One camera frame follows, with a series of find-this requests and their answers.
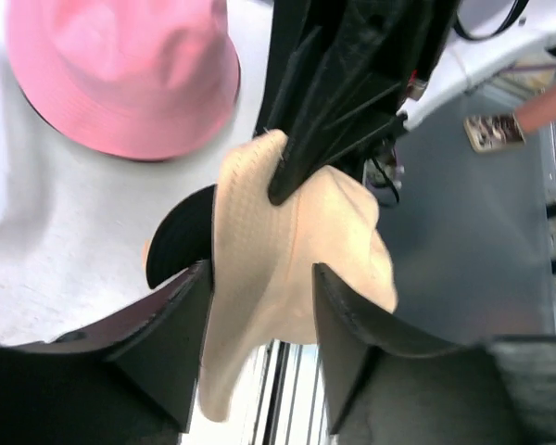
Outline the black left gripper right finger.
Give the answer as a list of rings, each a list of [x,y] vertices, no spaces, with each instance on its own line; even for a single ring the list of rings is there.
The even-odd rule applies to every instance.
[[[461,346],[313,268],[328,432],[341,444],[556,444],[556,337]]]

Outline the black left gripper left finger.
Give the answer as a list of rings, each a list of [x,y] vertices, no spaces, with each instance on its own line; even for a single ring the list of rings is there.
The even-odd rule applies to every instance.
[[[0,346],[0,444],[174,444],[191,424],[211,301],[201,261],[56,340]]]

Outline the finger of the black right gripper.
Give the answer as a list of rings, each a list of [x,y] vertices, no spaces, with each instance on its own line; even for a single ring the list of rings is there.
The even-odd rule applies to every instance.
[[[283,204],[331,164],[360,163],[407,129],[400,107],[428,81],[455,21],[456,1],[276,1],[264,124],[287,145],[268,185]]]

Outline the beige hat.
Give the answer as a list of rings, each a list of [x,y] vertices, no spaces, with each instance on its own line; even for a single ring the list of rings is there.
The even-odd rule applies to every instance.
[[[388,312],[398,304],[393,264],[376,225],[375,197],[326,166],[279,206],[267,188],[286,135],[263,133],[233,149],[218,182],[180,202],[145,254],[150,287],[192,264],[213,266],[213,297],[198,378],[199,405],[226,420],[251,352],[277,339],[316,340],[312,267],[329,265],[350,287]]]

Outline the pink hat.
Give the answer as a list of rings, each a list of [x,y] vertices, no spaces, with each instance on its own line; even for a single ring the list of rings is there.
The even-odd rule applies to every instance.
[[[126,159],[198,150],[230,120],[239,93],[223,1],[12,1],[6,49],[45,121]]]

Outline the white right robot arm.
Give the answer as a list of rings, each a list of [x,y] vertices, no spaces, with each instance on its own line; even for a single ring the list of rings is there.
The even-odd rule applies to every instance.
[[[277,1],[259,128],[288,141],[286,201],[326,165],[363,162],[531,52],[556,48],[556,1]]]

